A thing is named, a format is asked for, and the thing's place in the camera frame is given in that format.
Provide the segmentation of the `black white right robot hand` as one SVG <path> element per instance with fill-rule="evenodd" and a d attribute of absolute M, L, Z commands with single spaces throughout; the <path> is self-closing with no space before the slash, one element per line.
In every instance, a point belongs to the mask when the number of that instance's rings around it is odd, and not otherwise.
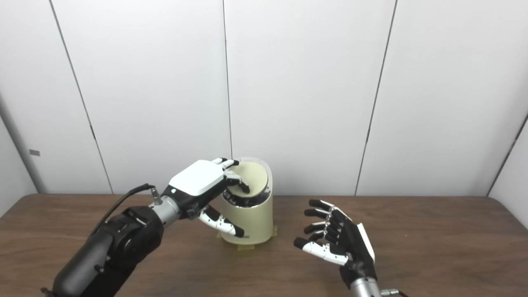
<path fill-rule="evenodd" d="M 309 200 L 306 217 L 322 221 L 308 225 L 309 238 L 295 238 L 296 248 L 324 261 L 337 264 L 343 283 L 351 290 L 357 281 L 377 282 L 375 252 L 362 223 L 353 222 L 337 205 Z"/>

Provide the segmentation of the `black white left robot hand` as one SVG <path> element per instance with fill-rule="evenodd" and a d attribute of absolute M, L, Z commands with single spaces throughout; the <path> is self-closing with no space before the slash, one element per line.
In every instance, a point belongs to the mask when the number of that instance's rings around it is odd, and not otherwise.
<path fill-rule="evenodd" d="M 197 160 L 172 177 L 162 193 L 162 198 L 173 209 L 172 220 L 198 219 L 220 232 L 243 238 L 243 228 L 210 206 L 229 186 L 238 186 L 243 193 L 250 192 L 247 182 L 230 171 L 239 164 L 238 160 L 227 158 Z"/>

